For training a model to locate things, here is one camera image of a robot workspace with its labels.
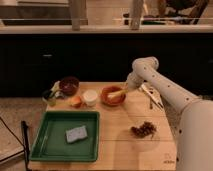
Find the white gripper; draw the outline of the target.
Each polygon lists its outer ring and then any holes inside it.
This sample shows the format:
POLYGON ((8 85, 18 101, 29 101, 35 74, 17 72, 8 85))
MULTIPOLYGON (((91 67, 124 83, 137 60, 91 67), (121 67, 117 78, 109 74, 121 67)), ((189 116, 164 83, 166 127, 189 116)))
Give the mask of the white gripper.
POLYGON ((126 85, 129 91, 138 89, 140 87, 140 78, 135 74, 130 73, 127 76, 126 85))

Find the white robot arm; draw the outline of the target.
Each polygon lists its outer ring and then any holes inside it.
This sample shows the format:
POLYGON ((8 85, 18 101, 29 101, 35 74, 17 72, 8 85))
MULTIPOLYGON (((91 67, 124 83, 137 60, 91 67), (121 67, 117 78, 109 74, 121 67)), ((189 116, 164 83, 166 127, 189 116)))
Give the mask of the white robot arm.
POLYGON ((156 57, 135 59, 129 90, 150 83, 181 114, 176 171, 213 171, 213 101, 205 100, 161 75, 156 57))

